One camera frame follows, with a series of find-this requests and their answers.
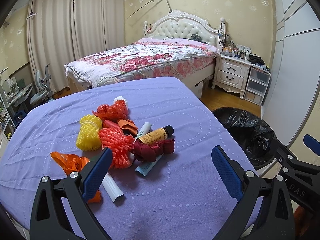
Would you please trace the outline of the orange plastic bag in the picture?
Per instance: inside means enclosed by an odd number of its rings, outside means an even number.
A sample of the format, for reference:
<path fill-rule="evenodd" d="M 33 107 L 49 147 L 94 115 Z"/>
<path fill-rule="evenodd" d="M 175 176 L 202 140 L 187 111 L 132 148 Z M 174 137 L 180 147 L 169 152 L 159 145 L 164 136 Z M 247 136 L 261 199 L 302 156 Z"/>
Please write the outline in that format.
<path fill-rule="evenodd" d="M 88 158 L 80 157 L 76 154 L 52 152 L 50 156 L 67 175 L 70 175 L 72 172 L 81 172 L 86 164 L 90 162 Z"/>

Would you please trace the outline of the yellow foam fruit net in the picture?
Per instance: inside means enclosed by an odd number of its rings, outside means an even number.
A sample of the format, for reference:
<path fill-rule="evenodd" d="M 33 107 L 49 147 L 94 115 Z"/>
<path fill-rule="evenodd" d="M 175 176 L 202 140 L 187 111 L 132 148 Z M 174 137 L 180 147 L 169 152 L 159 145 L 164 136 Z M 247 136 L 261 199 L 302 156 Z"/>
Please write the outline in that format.
<path fill-rule="evenodd" d="M 82 151 L 96 151 L 101 146 L 99 131 L 102 120 L 95 115 L 85 115 L 80 119 L 80 131 L 76 139 L 76 147 Z"/>

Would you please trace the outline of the orange-red foam fruit net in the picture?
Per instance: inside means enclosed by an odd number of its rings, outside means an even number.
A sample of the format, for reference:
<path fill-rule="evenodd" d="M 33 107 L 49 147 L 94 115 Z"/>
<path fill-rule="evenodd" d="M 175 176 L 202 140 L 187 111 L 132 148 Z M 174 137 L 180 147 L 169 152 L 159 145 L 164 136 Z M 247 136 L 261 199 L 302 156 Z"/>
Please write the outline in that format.
<path fill-rule="evenodd" d="M 109 148 L 112 151 L 111 168 L 128 168 L 132 161 L 129 160 L 129 153 L 135 139 L 131 135 L 125 135 L 120 128 L 108 127 L 99 131 L 99 139 L 102 148 Z"/>

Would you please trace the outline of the light blue flat pack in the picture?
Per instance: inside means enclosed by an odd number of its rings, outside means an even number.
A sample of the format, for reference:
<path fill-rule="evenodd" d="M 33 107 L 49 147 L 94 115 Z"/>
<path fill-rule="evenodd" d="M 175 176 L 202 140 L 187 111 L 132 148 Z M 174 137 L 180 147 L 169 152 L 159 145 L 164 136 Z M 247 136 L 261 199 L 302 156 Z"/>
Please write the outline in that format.
<path fill-rule="evenodd" d="M 138 172 L 140 175 L 146 177 L 148 173 L 152 170 L 152 168 L 157 164 L 157 162 L 161 159 L 163 155 L 159 155 L 154 162 L 144 162 L 141 163 L 135 171 Z"/>

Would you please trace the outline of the red can black cap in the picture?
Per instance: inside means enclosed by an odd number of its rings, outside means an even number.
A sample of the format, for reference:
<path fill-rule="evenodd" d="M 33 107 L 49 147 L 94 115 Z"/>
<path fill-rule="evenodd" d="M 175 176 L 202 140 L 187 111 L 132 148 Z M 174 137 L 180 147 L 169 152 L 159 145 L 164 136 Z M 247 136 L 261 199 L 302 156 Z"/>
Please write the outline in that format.
<path fill-rule="evenodd" d="M 111 120 L 104 120 L 103 122 L 103 128 L 119 128 L 121 129 L 121 127 L 118 125 L 118 123 L 113 122 Z"/>

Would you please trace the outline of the dark red wrapper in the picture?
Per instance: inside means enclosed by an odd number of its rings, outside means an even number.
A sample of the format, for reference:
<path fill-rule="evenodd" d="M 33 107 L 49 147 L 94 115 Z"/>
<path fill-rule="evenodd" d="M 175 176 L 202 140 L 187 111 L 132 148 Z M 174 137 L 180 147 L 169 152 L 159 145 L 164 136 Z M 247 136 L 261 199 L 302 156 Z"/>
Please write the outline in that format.
<path fill-rule="evenodd" d="M 175 140 L 166 139 L 152 145 L 142 143 L 137 139 L 132 145 L 131 153 L 141 162 L 154 162 L 161 154 L 172 154 L 175 151 Z"/>

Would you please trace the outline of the orange paper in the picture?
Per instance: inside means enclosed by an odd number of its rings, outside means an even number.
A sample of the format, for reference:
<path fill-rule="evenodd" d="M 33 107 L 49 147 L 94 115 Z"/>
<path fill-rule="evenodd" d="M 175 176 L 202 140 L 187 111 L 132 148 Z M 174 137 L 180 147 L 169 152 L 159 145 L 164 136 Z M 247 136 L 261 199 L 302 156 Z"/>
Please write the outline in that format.
<path fill-rule="evenodd" d="M 138 127 L 135 125 L 135 123 L 129 119 L 124 120 L 120 119 L 117 121 L 118 126 L 123 131 L 125 135 L 132 135 L 134 137 L 138 134 Z"/>

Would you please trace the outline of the white green tube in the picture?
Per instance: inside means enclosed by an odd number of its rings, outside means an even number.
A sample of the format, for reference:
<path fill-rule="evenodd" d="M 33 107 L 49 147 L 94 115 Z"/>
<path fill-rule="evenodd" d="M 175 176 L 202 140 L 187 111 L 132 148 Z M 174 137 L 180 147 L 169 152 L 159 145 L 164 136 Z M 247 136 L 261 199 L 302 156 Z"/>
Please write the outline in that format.
<path fill-rule="evenodd" d="M 135 139 L 139 139 L 140 137 L 148 134 L 151 126 L 152 126 L 152 124 L 150 124 L 149 122 L 145 122 L 143 124 L 143 126 L 141 127 L 141 129 L 139 130 L 139 132 L 138 132 L 137 136 L 135 137 Z"/>

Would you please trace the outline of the white tissue ball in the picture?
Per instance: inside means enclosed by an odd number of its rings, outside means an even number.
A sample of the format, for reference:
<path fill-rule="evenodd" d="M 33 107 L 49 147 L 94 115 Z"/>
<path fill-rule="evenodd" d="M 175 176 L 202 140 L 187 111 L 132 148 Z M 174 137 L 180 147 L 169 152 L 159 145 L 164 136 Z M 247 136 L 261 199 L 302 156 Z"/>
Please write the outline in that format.
<path fill-rule="evenodd" d="M 114 99 L 113 103 L 116 103 L 117 101 L 121 101 L 121 100 L 124 101 L 126 107 L 128 107 L 128 101 L 127 101 L 127 99 L 124 98 L 123 96 L 118 96 L 118 97 L 116 97 L 116 98 Z"/>

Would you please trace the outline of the yellow bottle black cap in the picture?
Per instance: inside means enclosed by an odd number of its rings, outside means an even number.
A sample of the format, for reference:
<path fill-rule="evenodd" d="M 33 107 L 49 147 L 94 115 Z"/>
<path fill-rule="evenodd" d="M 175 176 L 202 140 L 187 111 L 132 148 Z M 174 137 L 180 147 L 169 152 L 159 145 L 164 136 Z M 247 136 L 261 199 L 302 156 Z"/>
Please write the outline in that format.
<path fill-rule="evenodd" d="M 147 145 L 152 145 L 156 142 L 166 140 L 170 138 L 174 133 L 174 128 L 172 126 L 165 126 L 159 129 L 156 129 L 146 135 L 143 135 L 139 140 Z"/>

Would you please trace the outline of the black lined trash bin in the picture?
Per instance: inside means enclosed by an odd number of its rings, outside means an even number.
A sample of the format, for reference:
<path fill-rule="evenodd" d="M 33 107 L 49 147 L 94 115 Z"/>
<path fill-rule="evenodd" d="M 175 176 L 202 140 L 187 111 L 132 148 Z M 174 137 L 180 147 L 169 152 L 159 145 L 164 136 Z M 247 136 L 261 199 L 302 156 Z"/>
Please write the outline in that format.
<path fill-rule="evenodd" d="M 221 107 L 212 113 L 242 148 L 256 170 L 272 163 L 274 155 L 271 153 L 271 142 L 277 137 L 263 119 L 233 107 Z"/>

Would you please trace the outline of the white sliding wardrobe door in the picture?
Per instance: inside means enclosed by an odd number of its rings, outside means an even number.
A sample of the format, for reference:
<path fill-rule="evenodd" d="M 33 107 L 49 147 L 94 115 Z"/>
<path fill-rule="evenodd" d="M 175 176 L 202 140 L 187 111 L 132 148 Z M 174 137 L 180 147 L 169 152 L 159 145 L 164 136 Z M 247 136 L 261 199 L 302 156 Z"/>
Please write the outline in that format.
<path fill-rule="evenodd" d="M 274 0 L 276 45 L 262 117 L 291 146 L 305 125 L 319 84 L 319 19 L 307 0 Z"/>

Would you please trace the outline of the plastic drawer unit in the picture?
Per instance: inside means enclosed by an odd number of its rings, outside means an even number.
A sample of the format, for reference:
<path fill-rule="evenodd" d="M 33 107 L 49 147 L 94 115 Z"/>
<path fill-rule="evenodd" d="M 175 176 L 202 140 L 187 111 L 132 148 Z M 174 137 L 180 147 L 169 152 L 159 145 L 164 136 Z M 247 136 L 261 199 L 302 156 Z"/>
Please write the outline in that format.
<path fill-rule="evenodd" d="M 261 106 L 267 92 L 271 73 L 266 67 L 253 64 L 249 71 L 244 99 Z"/>

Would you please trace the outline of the white nightstand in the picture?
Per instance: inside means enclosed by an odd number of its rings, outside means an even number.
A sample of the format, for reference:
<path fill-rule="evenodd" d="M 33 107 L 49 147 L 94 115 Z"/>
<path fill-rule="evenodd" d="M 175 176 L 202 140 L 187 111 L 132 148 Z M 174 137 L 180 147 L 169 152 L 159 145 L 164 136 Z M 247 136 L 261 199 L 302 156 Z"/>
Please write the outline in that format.
<path fill-rule="evenodd" d="M 216 57 L 212 89 L 217 86 L 243 99 L 251 66 L 247 60 L 220 54 Z"/>

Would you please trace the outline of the purple table cloth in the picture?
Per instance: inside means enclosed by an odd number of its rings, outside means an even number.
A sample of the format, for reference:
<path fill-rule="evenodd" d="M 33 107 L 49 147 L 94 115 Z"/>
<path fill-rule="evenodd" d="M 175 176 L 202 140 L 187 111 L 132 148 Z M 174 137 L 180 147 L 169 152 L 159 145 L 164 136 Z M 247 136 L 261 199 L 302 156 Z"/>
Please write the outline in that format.
<path fill-rule="evenodd" d="M 113 239 L 212 239 L 236 205 L 211 159 L 221 146 L 245 170 L 253 166 L 212 112 L 174 77 L 93 88 L 36 107 L 18 126 L 1 157 L 1 204 L 29 228 L 43 176 L 65 178 L 52 152 L 94 157 L 77 148 L 80 119 L 123 96 L 138 128 L 171 126 L 174 142 L 146 146 L 131 139 L 135 162 L 110 173 L 124 197 L 113 202 L 105 189 L 91 209 Z"/>

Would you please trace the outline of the grey desk chair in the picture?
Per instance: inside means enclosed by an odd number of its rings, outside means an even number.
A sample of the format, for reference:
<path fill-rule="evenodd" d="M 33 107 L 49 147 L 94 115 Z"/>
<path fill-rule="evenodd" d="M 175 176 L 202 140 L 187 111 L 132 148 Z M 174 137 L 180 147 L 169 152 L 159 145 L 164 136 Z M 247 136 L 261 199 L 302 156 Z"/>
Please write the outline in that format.
<path fill-rule="evenodd" d="M 50 64 L 47 64 L 44 68 L 45 70 L 45 76 L 44 78 L 41 77 L 40 70 L 37 70 L 35 73 L 35 84 L 38 88 L 38 92 L 31 97 L 30 105 L 31 106 L 38 106 L 43 103 L 47 103 L 49 101 L 53 101 L 53 91 L 50 87 L 50 79 L 51 76 L 49 75 L 49 66 Z"/>

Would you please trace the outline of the white storage box under bed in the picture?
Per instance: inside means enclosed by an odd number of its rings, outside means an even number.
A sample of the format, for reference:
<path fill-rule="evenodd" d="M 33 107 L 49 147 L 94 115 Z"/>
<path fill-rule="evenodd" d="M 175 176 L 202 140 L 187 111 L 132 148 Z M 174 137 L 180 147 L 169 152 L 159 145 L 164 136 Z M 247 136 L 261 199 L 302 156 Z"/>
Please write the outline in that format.
<path fill-rule="evenodd" d="M 202 92 L 203 92 L 203 81 L 197 83 L 193 89 L 193 93 L 197 96 L 197 98 L 202 97 Z"/>

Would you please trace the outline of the study desk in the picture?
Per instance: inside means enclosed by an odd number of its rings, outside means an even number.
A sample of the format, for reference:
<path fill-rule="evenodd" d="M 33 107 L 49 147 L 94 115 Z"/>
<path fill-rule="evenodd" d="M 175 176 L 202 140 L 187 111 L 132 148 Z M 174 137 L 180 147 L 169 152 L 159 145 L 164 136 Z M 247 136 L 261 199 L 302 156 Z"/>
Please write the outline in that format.
<path fill-rule="evenodd" d="M 8 70 L 8 67 L 1 69 L 1 130 L 4 132 L 7 128 L 13 131 L 20 124 L 21 120 L 17 117 L 19 109 L 27 114 L 29 110 L 26 107 L 26 100 L 33 90 L 33 85 L 26 85 L 20 89 L 16 79 L 5 79 L 2 75 Z"/>

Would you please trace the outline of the white tufted bed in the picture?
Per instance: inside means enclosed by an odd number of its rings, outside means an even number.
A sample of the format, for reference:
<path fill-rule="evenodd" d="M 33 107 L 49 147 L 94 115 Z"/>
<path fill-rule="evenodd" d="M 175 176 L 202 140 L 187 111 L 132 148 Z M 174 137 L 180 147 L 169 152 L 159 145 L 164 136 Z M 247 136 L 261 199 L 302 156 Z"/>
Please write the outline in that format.
<path fill-rule="evenodd" d="M 85 56 L 64 66 L 73 93 L 125 81 L 170 76 L 189 89 L 213 78 L 220 31 L 207 20 L 173 10 L 130 45 Z"/>

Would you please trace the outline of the floral pink bedspread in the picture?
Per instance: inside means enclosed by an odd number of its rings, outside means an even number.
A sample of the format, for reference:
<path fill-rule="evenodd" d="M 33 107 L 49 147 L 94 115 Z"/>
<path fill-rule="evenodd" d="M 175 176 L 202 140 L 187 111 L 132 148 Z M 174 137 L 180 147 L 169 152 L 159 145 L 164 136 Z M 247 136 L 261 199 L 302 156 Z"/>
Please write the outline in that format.
<path fill-rule="evenodd" d="M 179 80 L 209 66 L 219 54 L 210 44 L 173 38 L 137 42 L 85 56 L 64 66 L 65 75 L 84 87 L 172 76 Z"/>

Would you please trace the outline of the beige curtains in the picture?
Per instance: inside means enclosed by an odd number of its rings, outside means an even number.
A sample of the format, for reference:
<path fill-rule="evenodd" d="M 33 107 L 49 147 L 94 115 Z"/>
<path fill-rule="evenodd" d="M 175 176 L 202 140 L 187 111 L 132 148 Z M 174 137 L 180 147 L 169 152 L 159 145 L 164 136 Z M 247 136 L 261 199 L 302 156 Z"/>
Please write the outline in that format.
<path fill-rule="evenodd" d="M 27 48 L 31 71 L 49 67 L 51 87 L 68 86 L 64 66 L 125 44 L 124 0 L 29 0 Z"/>

